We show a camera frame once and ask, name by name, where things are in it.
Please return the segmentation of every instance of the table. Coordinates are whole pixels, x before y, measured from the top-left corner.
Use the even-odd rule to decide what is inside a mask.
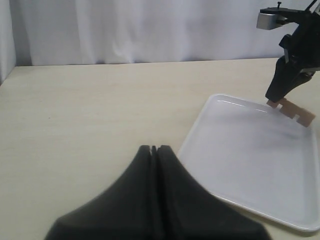
[[[43,239],[59,216],[117,179],[140,145],[177,153],[211,94],[265,103],[275,63],[16,67],[0,87],[0,238]],[[319,92],[318,73],[287,98],[320,116]],[[320,238],[242,212],[274,240]]]

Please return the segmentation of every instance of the white tray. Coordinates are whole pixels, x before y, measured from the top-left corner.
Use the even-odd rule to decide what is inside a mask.
[[[320,229],[317,139],[267,105],[212,95],[179,159],[210,193],[300,231]]]

